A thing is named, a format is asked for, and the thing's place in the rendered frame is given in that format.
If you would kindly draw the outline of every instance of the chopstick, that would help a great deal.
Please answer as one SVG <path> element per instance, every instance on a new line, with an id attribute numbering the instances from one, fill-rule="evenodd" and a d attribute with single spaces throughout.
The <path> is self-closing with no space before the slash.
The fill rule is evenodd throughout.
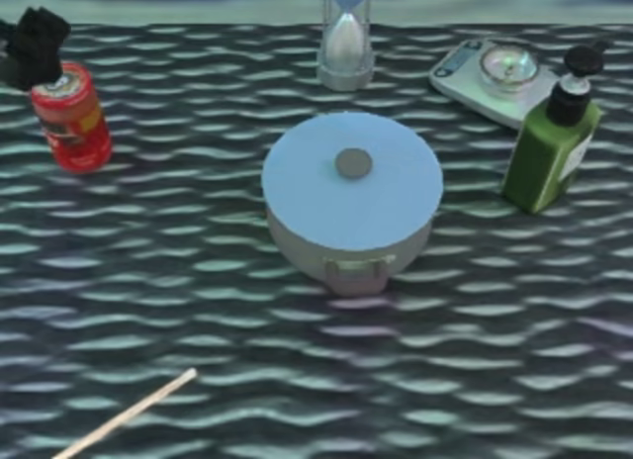
<path id="1" fill-rule="evenodd" d="M 148 395 L 147 397 L 143 398 L 135 405 L 129 407 L 124 412 L 116 415 L 115 417 L 110 419 L 108 422 L 105 422 L 103 425 L 101 425 L 100 427 L 92 431 L 90 434 L 84 436 L 82 439 L 72 444 L 70 447 L 64 449 L 57 455 L 53 456 L 52 459 L 70 459 L 76 456 L 77 454 L 82 452 L 84 449 L 102 440 L 104 437 L 106 437 L 108 434 L 110 434 L 112 431 L 114 431 L 118 427 L 121 427 L 126 422 L 134 419 L 135 417 L 143 413 L 148 408 L 162 401 L 163 399 L 165 399 L 166 397 L 174 393 L 176 390 L 183 387 L 186 383 L 189 383 L 190 381 L 192 381 L 197 376 L 198 376 L 198 371 L 195 368 L 190 368 L 189 370 L 187 370 L 185 373 L 180 375 L 175 380 L 172 380 L 171 382 L 166 384 L 164 387 L 156 390 L 151 395 Z"/>

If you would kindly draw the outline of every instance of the cooking pot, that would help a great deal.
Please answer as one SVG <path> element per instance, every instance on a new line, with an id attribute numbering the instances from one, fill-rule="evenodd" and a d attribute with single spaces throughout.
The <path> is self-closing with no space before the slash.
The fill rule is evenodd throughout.
<path id="1" fill-rule="evenodd" d="M 300 271 L 343 297 L 382 292 L 422 252 L 443 192 L 428 144 L 389 118 L 317 116 L 264 161 L 270 233 Z"/>

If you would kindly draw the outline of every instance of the water ripple pattern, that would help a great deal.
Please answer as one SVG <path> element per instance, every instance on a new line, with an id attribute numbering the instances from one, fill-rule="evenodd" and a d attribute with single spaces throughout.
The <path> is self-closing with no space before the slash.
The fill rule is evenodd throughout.
<path id="1" fill-rule="evenodd" d="M 430 90 L 461 40 L 558 64 L 609 38 L 605 110 L 571 193 L 498 195 L 514 135 Z M 335 94 L 309 27 L 77 29 L 116 153 L 75 177 L 24 95 L 0 94 L 0 459 L 49 458 L 189 367 L 201 378 L 94 459 L 633 457 L 633 28 L 374 31 L 374 82 Z M 273 245 L 262 159 L 289 127 L 362 110 L 421 135 L 446 193 L 383 297 L 333 299 Z"/>

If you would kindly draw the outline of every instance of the green lotion bottle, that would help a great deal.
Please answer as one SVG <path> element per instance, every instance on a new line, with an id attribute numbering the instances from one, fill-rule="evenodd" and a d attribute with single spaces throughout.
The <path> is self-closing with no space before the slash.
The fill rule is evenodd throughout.
<path id="1" fill-rule="evenodd" d="M 523 211 L 541 212 L 576 178 L 601 117 L 591 100 L 588 76 L 603 69 L 607 44 L 574 46 L 565 55 L 570 74 L 525 117 L 502 194 Z"/>

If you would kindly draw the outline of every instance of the red jar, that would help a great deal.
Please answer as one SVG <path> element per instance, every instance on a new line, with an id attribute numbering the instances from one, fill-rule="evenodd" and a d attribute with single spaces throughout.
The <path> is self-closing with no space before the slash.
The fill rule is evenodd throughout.
<path id="1" fill-rule="evenodd" d="M 110 159 L 110 132 L 88 70 L 71 62 L 62 69 L 56 83 L 33 88 L 33 106 L 57 163 L 70 172 L 92 172 Z"/>

